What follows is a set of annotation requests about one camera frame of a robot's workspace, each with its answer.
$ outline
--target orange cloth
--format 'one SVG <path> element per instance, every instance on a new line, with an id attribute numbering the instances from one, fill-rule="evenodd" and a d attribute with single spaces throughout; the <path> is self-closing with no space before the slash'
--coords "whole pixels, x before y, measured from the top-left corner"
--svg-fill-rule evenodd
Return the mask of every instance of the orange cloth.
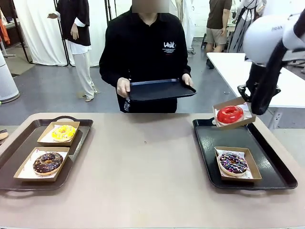
<path id="1" fill-rule="evenodd" d="M 8 36 L 8 32 L 6 31 L 5 26 L 2 23 L 2 19 L 0 18 L 0 29 L 2 31 L 3 37 L 4 37 L 4 41 L 6 44 L 10 44 L 10 38 Z"/>

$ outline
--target black pants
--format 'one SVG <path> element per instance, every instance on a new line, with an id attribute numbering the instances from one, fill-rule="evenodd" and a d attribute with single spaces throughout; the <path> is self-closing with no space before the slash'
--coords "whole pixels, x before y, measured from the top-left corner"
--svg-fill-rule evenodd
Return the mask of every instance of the black pants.
<path id="1" fill-rule="evenodd" d="M 118 96 L 120 110 L 124 113 L 175 113 L 177 99 L 164 99 L 148 102 L 130 102 L 129 111 L 124 109 L 126 100 Z"/>

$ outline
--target black jacket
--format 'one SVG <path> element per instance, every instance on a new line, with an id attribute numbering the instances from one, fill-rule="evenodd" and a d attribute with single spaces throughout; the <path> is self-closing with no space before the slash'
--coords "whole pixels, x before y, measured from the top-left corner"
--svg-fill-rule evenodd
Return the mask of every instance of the black jacket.
<path id="1" fill-rule="evenodd" d="M 187 57 L 185 35 L 177 17 L 159 13 L 156 22 L 148 26 L 130 10 L 108 25 L 100 73 L 114 87 L 121 77 L 131 82 L 181 78 L 191 71 Z M 124 111 L 125 99 L 118 96 L 118 101 Z M 175 112 L 177 100 L 130 105 L 133 112 L 169 113 Z"/>
<path id="2" fill-rule="evenodd" d="M 63 38 L 76 44 L 90 46 L 88 0 L 59 0 L 56 11 L 61 14 L 61 29 Z M 79 38 L 74 40 L 71 36 L 71 28 L 76 18 L 78 18 L 86 26 L 77 27 Z"/>

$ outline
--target person in white shirt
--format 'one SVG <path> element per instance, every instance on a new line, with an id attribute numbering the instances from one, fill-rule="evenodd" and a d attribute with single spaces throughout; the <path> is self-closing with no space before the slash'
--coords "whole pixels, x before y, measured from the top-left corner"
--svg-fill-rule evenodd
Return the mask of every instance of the person in white shirt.
<path id="1" fill-rule="evenodd" d="M 244 52 L 244 35 L 249 26 L 255 20 L 256 14 L 262 14 L 262 9 L 267 0 L 242 0 L 236 10 L 236 28 L 232 37 L 229 52 Z"/>
<path id="2" fill-rule="evenodd" d="M 60 20 L 62 36 L 68 41 L 77 74 L 85 90 L 85 101 L 90 102 L 97 90 L 90 77 L 88 51 L 91 50 L 91 42 L 88 0 L 59 0 L 56 12 L 50 13 L 48 18 Z"/>

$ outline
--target person in brown shirt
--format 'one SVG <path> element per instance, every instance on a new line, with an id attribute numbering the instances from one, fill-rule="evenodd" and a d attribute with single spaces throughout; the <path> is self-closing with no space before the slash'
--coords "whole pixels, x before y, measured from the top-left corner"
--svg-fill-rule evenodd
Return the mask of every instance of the person in brown shirt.
<path id="1" fill-rule="evenodd" d="M 206 53 L 222 52 L 227 42 L 227 24 L 230 16 L 232 0 L 210 0 L 210 14 L 206 26 Z M 213 69 L 212 62 L 207 59 L 207 66 Z"/>

